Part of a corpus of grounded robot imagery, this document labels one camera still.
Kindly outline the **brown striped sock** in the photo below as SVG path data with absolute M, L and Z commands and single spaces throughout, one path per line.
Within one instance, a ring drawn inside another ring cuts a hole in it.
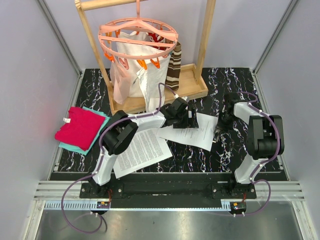
M 182 60 L 182 46 L 178 42 L 170 55 L 165 84 L 173 91 L 179 89 Z

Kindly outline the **red white patterned cloth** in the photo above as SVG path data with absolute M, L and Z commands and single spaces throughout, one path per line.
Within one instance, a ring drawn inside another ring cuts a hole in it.
M 166 39 L 163 38 L 162 36 L 154 33 L 154 32 L 148 32 L 147 33 L 148 37 L 149 37 L 149 41 L 150 42 L 154 42 L 154 43 L 166 43 Z M 158 50 L 161 50 L 161 51 L 165 51 L 166 50 L 166 47 L 163 47 L 163 46 L 153 46 L 153 48 L 155 49 L 158 49 Z

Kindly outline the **pink hanging cloth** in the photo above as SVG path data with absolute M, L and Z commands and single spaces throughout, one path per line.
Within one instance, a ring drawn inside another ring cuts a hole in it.
M 123 105 L 130 95 L 131 75 L 117 62 L 111 63 L 109 74 L 113 85 L 113 99 L 116 103 Z

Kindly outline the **white hanging towel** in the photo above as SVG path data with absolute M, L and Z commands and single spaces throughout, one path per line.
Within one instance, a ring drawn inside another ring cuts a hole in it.
M 130 34 L 120 32 L 119 38 L 150 42 L 146 32 L 139 32 L 138 34 L 136 31 L 133 31 Z M 124 42 L 116 42 L 116 48 L 118 53 L 130 56 L 149 56 L 163 52 L 163 50 L 153 48 L 149 45 Z M 155 110 L 160 104 L 159 83 L 164 84 L 166 81 L 169 61 L 170 55 L 166 57 L 159 56 L 158 58 L 153 58 L 152 61 L 146 59 L 144 60 L 146 64 L 145 69 L 136 59 L 124 59 L 119 57 L 118 60 L 115 60 L 115 63 L 122 65 L 130 74 L 131 85 L 128 97 L 143 97 L 147 112 Z

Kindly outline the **aluminium frame rail left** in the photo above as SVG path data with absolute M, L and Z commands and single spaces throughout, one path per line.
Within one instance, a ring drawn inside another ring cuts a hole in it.
M 47 2 L 45 0 L 35 0 L 39 9 L 41 10 L 44 18 L 46 19 L 50 29 L 52 30 L 54 36 L 56 37 L 60 47 L 62 48 L 66 58 L 68 59 L 69 63 L 71 64 L 73 70 L 77 74 L 77 76 L 81 76 L 82 70 L 79 67 L 74 55 L 72 54 L 65 38 L 62 35 L 62 32 L 49 8 Z

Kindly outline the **white signature form sheet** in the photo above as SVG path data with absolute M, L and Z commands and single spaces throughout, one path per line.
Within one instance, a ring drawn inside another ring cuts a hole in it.
M 173 128 L 167 126 L 157 131 L 157 136 L 165 140 L 201 148 L 211 151 L 214 129 L 218 122 L 218 117 L 203 113 L 196 113 L 199 128 Z

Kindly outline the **pink round clip hanger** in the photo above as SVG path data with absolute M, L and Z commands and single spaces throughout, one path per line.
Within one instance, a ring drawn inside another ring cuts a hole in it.
M 179 35 L 174 28 L 162 21 L 141 17 L 140 1 L 137 0 L 135 3 L 136 17 L 120 18 L 108 22 L 104 25 L 100 25 L 98 31 L 98 41 L 105 57 L 109 59 L 109 61 L 115 62 L 116 60 L 118 60 L 118 58 L 123 58 L 126 60 L 134 59 L 137 60 L 137 62 L 146 70 L 147 66 L 145 60 L 153 61 L 152 59 L 158 59 L 158 57 L 160 56 L 164 58 L 168 57 L 176 47 Z M 156 33 L 165 38 L 166 43 L 119 38 L 120 32 L 130 34 L 134 31 L 137 34 L 140 32 Z M 128 55 L 118 52 L 116 42 L 138 44 L 144 46 L 166 47 L 166 50 L 164 50 L 162 53 L 157 53 L 154 55 Z

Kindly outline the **wooden drying rack frame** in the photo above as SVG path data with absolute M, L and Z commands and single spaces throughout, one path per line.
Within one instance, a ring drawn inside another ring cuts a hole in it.
M 100 25 L 94 36 L 86 12 L 122 5 L 121 0 L 75 2 L 84 30 L 107 86 L 113 114 L 138 113 L 167 104 L 175 95 L 194 100 L 207 96 L 202 78 L 216 3 L 206 3 L 196 63 L 183 65 L 179 35 L 169 24 L 142 17 L 124 17 Z

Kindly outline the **white printed text sheet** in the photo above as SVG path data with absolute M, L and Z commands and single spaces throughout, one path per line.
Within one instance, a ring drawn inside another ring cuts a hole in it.
M 121 178 L 173 156 L 165 139 L 157 137 L 157 129 L 135 134 L 128 148 L 118 155 L 113 171 Z

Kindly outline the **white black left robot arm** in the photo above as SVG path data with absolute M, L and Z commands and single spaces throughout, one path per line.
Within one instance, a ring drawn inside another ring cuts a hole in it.
M 117 111 L 102 129 L 99 138 L 100 154 L 92 177 L 88 180 L 90 192 L 97 198 L 108 193 L 108 184 L 118 155 L 132 142 L 136 133 L 172 126 L 174 129 L 197 129 L 196 109 L 181 97 L 156 110 L 141 114 Z

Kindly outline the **teal folded cloth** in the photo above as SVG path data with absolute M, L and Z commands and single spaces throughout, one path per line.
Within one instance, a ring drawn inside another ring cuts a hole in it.
M 91 150 L 91 148 L 93 147 L 94 143 L 96 142 L 96 140 L 98 139 L 98 136 L 100 134 L 100 132 L 102 131 L 103 127 L 105 127 L 105 125 L 107 124 L 107 122 L 109 121 L 110 117 L 108 117 L 104 112 L 101 112 L 101 111 L 96 111 L 96 110 L 93 110 L 93 109 L 90 109 L 88 107 L 82 107 L 81 109 L 84 109 L 84 110 L 89 110 L 95 114 L 98 114 L 98 115 L 101 115 L 101 116 L 104 116 L 105 117 L 105 121 L 103 122 L 102 126 L 100 127 L 99 131 L 98 131 L 98 134 L 96 135 L 96 137 L 94 138 L 93 142 L 91 143 L 90 147 L 88 150 L 82 150 L 81 148 L 77 147 L 77 146 L 74 146 L 74 145 L 70 145 L 70 144 L 66 144 L 66 143 L 63 143 L 63 142 L 60 142 L 59 141 L 59 147 L 62 148 L 62 149 L 65 149 L 65 150 L 68 150 L 70 152 L 75 152 L 75 153 L 78 153 L 78 154 L 82 154 L 82 155 L 87 155 L 89 153 L 89 151 Z M 68 120 L 68 117 L 67 118 L 64 118 L 63 121 L 64 123 L 67 122 Z

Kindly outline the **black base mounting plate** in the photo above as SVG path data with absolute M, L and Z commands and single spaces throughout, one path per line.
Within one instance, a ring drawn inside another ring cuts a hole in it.
M 222 206 L 221 200 L 254 200 L 253 184 L 236 183 L 231 173 L 131 173 L 114 174 L 103 186 L 84 181 L 80 198 L 111 198 L 113 209 L 205 209 Z

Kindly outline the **red folded shirt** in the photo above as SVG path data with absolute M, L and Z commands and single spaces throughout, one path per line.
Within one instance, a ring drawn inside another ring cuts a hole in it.
M 54 138 L 86 151 L 98 134 L 106 118 L 90 110 L 71 107 L 67 122 L 56 132 Z

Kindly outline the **silver folder clip mechanism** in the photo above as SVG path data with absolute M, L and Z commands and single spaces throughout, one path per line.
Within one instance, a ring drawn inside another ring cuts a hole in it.
M 212 142 L 213 142 L 214 144 L 218 143 L 218 142 L 219 142 L 219 138 L 220 138 L 220 133 L 219 133 L 219 132 L 215 132 L 215 133 L 213 134 Z

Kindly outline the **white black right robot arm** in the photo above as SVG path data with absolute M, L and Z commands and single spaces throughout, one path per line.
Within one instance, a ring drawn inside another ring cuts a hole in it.
M 224 107 L 218 115 L 213 132 L 213 142 L 217 143 L 222 134 L 232 129 L 235 120 L 242 120 L 247 125 L 247 154 L 227 183 L 216 187 L 218 193 L 235 199 L 254 188 L 258 172 L 282 155 L 285 148 L 282 117 L 263 112 L 253 106 L 258 101 L 257 98 L 242 100 L 240 94 L 251 95 L 242 91 L 223 96 Z

